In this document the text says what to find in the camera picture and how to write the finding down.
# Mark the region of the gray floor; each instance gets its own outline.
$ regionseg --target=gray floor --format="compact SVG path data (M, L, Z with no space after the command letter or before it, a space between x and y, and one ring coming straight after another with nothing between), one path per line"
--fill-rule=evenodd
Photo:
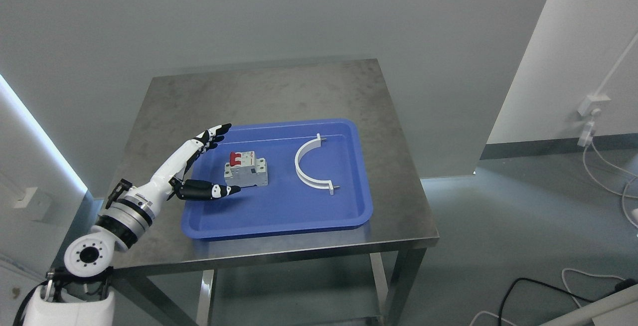
M603 153L638 171L638 151ZM588 155L600 180L622 190L626 178ZM429 249L406 305L402 325L467 325L480 310L497 312L513 279L561 286L563 267L638 276L638 237L620 211L620 198L585 174L580 154L481 161L476 176L422 181L441 239ZM632 187L638 194L638 182ZM638 206L629 200L628 205ZM383 255L391 265L393 255ZM577 275L572 291L598 297L614 282ZM153 278L194 316L200 274ZM362 317L377 312L365 256L244 267L219 274L214 324L287 325ZM574 309L567 296L520 284L504 316L537 325ZM116 326L157 325L124 297ZM476 326L494 325L481 317Z

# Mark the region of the stainless steel table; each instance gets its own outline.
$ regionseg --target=stainless steel table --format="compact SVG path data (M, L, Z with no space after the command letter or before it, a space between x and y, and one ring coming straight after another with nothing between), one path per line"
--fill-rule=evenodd
M203 242L182 234L184 202L173 198L150 231L114 258L116 290L163 324L205 325L217 269L369 254L382 315L360 321L397 324L426 248L439 235L376 60L154 78L113 185L122 177L145 183L185 140L217 124L325 118L347 118L358 127L374 205L367 223L354 230ZM385 251L399 251L389 283L380 257ZM189 271L203 272L197 320L148 278Z

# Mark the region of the robotic hand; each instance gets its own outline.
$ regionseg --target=robotic hand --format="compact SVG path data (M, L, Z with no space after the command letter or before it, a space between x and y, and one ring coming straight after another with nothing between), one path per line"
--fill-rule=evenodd
M173 195L179 199L212 200L241 190L238 186L218 185L203 180L184 181L184 174L194 161L206 151L216 148L230 127L230 124L216 126L187 140L164 161L151 180L140 187L122 179L109 195L105 209L91 227L92 232L77 238L66 249L66 269L54 269L46 275L48 287L43 287L45 282L32 290L31 294L35 294L35 297L25 298L16 315L16 322L22 319L26 307L23 324L27 326L44 323L111 324L114 299L108 293L108 286L114 251L127 251L134 245L153 225L162 203ZM99 289L100 301L63 303L61 289L71 282L83 283L87 295L91 294L87 291L87 283L102 283Z
M217 147L230 129L223 124L187 140L153 174L151 180L134 187L121 180L111 192L105 210L91 227L93 233L75 240L66 249L64 265L76 276L100 274L111 263L114 250L127 251L153 225L162 203L177 195L179 199L209 200L235 194L238 186L224 186L203 180L184 181L184 174L199 156Z

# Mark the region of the blue tray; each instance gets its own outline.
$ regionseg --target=blue tray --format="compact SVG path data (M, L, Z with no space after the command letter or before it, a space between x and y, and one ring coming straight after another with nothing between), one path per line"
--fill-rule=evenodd
M326 141L301 159L316 179L339 185L328 190L305 185L295 172L295 153L317 133ZM347 119L233 126L216 149L193 165L192 179L224 183L231 152L255 151L268 163L268 185L243 188L215 201L187 201L182 231L191 238L239 238L356 228L372 216L357 127Z

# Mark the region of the wall socket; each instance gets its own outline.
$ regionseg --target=wall socket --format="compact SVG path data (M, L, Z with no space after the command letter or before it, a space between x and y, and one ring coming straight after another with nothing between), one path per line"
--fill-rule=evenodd
M595 96L588 94L588 96L581 102L581 105L578 106L578 114L580 114L581 117L588 117L592 115L593 110L603 109L609 101L611 101L611 99L609 99L609 97L604 93L597 94Z

